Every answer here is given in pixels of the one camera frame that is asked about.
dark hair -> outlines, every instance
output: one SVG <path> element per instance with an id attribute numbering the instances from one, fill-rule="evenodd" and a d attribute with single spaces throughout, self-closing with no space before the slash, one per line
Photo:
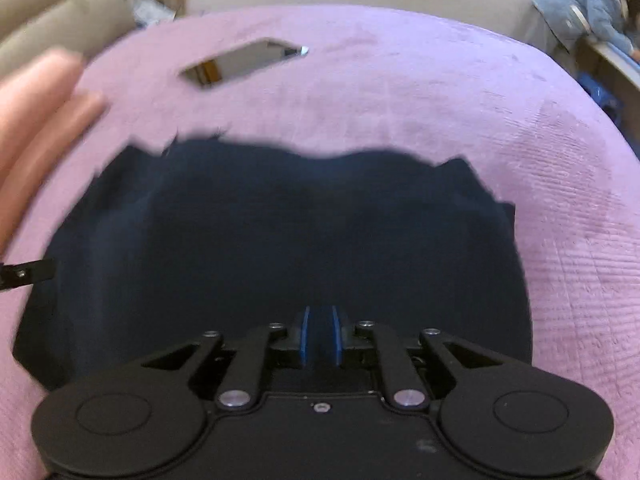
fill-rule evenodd
<path id="1" fill-rule="evenodd" d="M 638 15 L 640 15 L 640 0 L 627 0 L 626 5 L 629 9 L 626 30 L 636 32 L 638 30 Z"/>

finger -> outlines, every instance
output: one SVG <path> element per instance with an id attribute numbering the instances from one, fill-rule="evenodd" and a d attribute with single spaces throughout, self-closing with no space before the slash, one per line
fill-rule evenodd
<path id="1" fill-rule="evenodd" d="M 17 159 L 0 185 L 0 256 L 47 175 L 105 109 L 106 100 L 101 94 L 91 92 L 72 97 Z"/>
<path id="2" fill-rule="evenodd" d="M 71 97 L 83 70 L 78 54 L 50 50 L 0 84 L 0 184 L 33 136 Z"/>

pink bed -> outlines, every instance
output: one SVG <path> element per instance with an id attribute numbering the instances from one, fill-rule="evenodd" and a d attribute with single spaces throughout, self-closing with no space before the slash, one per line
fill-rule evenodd
<path id="1" fill-rule="evenodd" d="M 310 53 L 213 91 L 176 77 L 264 37 Z M 82 85 L 113 105 L 42 189 L 8 263 L 39 258 L 91 177 L 132 140 L 160 150 L 176 134 L 222 128 L 303 153 L 393 146 L 434 162 L 463 154 L 499 199 L 516 203 L 534 364 L 607 400 L 616 431 L 600 473 L 640 479 L 640 164 L 547 56 L 410 12 L 262 7 L 132 34 L 95 60 Z M 27 294 L 0 296 L 6 480 L 44 474 L 29 431 L 42 391 L 10 354 Z"/>

silver bolt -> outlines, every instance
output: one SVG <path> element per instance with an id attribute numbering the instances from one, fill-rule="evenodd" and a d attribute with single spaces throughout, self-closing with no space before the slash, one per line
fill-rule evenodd
<path id="1" fill-rule="evenodd" d="M 425 398 L 418 390 L 399 390 L 394 394 L 394 401 L 400 406 L 420 406 Z"/>
<path id="2" fill-rule="evenodd" d="M 331 409 L 331 405 L 328 402 L 318 402 L 314 404 L 314 411 L 316 413 L 326 413 Z"/>
<path id="3" fill-rule="evenodd" d="M 238 408 L 244 406 L 251 400 L 251 395 L 242 390 L 229 390 L 218 397 L 220 404 L 228 408 Z"/>

smartphone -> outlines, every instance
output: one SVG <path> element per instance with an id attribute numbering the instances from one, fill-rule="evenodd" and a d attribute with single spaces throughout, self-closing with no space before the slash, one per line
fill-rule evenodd
<path id="1" fill-rule="evenodd" d="M 306 56 L 308 51 L 306 46 L 265 39 L 223 52 L 184 69 L 180 75 L 203 89 L 211 88 L 272 64 Z"/>

